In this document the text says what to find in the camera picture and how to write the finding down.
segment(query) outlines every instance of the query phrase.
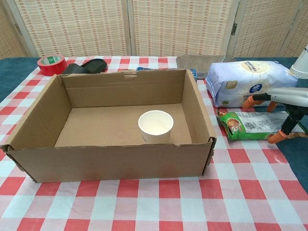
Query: tape roll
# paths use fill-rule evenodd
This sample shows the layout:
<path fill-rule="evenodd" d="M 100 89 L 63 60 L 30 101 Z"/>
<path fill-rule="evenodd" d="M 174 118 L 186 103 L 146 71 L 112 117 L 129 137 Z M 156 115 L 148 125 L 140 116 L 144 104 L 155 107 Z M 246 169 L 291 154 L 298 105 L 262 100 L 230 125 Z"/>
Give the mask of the tape roll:
<path fill-rule="evenodd" d="M 45 76 L 61 74 L 67 67 L 65 58 L 61 54 L 46 55 L 38 60 L 38 66 Z"/>

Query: woven screen panel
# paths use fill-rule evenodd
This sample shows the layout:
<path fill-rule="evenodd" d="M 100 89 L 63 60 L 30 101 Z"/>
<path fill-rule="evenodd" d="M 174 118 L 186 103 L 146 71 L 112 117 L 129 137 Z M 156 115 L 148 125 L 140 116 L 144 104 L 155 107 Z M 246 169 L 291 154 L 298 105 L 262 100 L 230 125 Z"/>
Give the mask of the woven screen panel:
<path fill-rule="evenodd" d="M 277 56 L 298 3 L 298 0 L 247 0 L 243 21 L 237 26 L 239 34 L 233 57 Z"/>
<path fill-rule="evenodd" d="M 137 55 L 221 55 L 232 0 L 133 0 Z"/>
<path fill-rule="evenodd" d="M 39 56 L 126 55 L 121 0 L 15 0 Z"/>
<path fill-rule="evenodd" d="M 285 57 L 298 57 L 308 44 L 308 4 L 284 52 Z"/>
<path fill-rule="evenodd" d="M 0 25 L 0 59 L 26 56 L 2 7 L 0 7 Z"/>

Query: white package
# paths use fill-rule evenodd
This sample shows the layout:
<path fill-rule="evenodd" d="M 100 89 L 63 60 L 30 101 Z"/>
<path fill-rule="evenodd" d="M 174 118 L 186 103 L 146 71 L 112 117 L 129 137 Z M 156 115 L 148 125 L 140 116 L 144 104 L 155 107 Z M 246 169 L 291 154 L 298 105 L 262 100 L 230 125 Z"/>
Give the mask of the white package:
<path fill-rule="evenodd" d="M 250 95 L 266 93 L 269 88 L 295 87 L 296 82 L 297 77 L 281 64 L 272 61 L 240 61 L 211 64 L 206 87 L 215 107 L 241 107 Z"/>

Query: white cup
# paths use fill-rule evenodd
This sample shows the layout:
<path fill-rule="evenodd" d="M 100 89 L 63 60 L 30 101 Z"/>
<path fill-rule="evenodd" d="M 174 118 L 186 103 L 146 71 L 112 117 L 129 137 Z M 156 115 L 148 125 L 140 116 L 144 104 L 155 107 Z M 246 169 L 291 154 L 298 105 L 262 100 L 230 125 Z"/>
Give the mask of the white cup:
<path fill-rule="evenodd" d="M 167 112 L 153 110 L 142 114 L 138 125 L 146 143 L 168 143 L 173 118 Z"/>
<path fill-rule="evenodd" d="M 308 45 L 290 69 L 299 78 L 308 78 Z"/>

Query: checkered tablecloth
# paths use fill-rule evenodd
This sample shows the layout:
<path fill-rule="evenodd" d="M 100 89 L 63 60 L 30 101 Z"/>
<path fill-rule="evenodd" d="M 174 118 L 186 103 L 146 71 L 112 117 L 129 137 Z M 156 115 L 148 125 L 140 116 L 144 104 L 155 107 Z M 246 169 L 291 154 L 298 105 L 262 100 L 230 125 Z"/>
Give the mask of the checkered tablecloth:
<path fill-rule="evenodd" d="M 67 60 L 92 58 L 105 59 L 108 72 L 177 67 L 175 57 Z M 0 143 L 49 79 L 37 68 L 0 103 Z M 308 230 L 308 195 L 277 146 L 228 142 L 205 82 L 198 87 L 218 137 L 205 176 L 41 184 L 0 151 L 0 231 Z"/>

